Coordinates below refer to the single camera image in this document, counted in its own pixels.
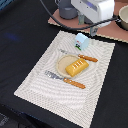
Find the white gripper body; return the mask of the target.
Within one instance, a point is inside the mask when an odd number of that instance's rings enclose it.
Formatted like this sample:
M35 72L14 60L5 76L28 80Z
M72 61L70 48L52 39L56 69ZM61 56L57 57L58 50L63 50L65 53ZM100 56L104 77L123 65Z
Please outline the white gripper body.
M86 23L92 24L91 36L113 20L114 0L71 0L71 4L78 10L78 15L85 16Z

